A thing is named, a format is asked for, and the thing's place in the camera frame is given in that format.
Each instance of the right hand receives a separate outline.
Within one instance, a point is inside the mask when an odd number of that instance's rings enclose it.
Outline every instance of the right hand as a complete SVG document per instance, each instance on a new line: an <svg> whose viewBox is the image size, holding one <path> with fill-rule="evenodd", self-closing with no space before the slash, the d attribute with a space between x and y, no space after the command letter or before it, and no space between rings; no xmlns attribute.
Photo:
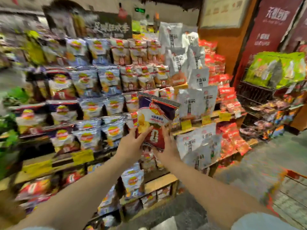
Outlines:
<svg viewBox="0 0 307 230"><path fill-rule="evenodd" d="M155 147L152 147L155 157L157 157L161 163L168 168L172 162L181 161L179 151L177 149L176 141L173 135L169 135L165 126L162 126L162 133L164 138L164 151L159 152Z"/></svg>

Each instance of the hand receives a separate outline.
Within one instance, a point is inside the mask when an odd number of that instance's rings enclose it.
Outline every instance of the hand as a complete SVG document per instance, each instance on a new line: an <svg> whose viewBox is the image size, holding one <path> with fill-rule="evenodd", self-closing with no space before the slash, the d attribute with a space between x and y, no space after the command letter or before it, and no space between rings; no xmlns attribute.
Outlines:
<svg viewBox="0 0 307 230"><path fill-rule="evenodd" d="M116 155L127 164L127 168L140 159L142 155L142 143L152 129L153 126L150 126L145 132L141 133L138 138L135 138L136 127L132 128L129 134L120 140Z"/></svg>
<svg viewBox="0 0 307 230"><path fill-rule="evenodd" d="M176 141L173 135L169 135L165 126L162 126L162 133L164 137L164 151L159 152L155 147L152 147L155 157L157 157L161 163L168 168L172 162L181 161L179 151L177 149Z"/></svg>

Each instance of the beige poster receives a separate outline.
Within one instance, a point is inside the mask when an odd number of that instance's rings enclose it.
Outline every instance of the beige poster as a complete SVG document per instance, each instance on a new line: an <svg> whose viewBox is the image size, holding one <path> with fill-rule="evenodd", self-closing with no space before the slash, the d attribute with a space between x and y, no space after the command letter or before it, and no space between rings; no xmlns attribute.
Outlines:
<svg viewBox="0 0 307 230"><path fill-rule="evenodd" d="M200 28L240 28L249 0L205 0Z"/></svg>

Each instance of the held chip bag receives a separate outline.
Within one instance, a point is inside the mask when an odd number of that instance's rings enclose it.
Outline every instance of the held chip bag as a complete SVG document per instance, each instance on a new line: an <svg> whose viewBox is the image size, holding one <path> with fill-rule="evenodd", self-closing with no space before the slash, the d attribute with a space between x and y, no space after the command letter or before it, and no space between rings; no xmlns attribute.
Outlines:
<svg viewBox="0 0 307 230"><path fill-rule="evenodd" d="M169 130L171 129L172 120L175 118L175 111L180 107L180 104L144 92L138 92L138 98L139 111L136 137L140 133L145 132L150 126L153 126L154 128L146 136L143 145L164 149L161 127L164 125Z"/></svg>

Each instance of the right arm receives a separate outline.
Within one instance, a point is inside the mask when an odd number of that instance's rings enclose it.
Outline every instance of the right arm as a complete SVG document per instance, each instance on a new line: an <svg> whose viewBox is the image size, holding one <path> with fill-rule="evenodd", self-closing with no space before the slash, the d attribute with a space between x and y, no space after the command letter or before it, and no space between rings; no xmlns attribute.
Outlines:
<svg viewBox="0 0 307 230"><path fill-rule="evenodd" d="M223 229L231 226L248 213L262 212L273 215L265 206L239 188L217 181L183 163L173 136L163 127L164 152L155 148L154 154L162 164L185 185L187 190L207 211L208 216Z"/></svg>

